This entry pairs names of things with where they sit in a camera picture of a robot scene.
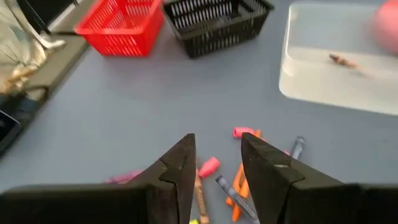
clear plastic tray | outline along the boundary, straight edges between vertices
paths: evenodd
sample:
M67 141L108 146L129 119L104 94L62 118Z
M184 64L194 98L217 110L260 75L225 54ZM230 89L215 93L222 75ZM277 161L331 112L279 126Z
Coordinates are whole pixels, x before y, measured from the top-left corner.
M375 4L302 1L289 9L279 88L289 98L398 114L398 57L371 30ZM360 71L332 63L340 55Z

gray table surface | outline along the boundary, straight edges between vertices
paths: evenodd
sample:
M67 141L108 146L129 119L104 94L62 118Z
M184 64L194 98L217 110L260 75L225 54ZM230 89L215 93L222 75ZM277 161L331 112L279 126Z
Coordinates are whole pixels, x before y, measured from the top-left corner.
M196 134L198 157L217 157L219 174L232 181L241 161L234 126L262 129L280 149L304 136L301 160L343 182L398 182L397 117L280 93L291 1L273 3L276 10L257 39L197 60L188 59L168 25L149 58L104 58L91 49L1 159L0 189L102 182L145 169L186 133ZM213 177L203 184L213 222L231 223Z

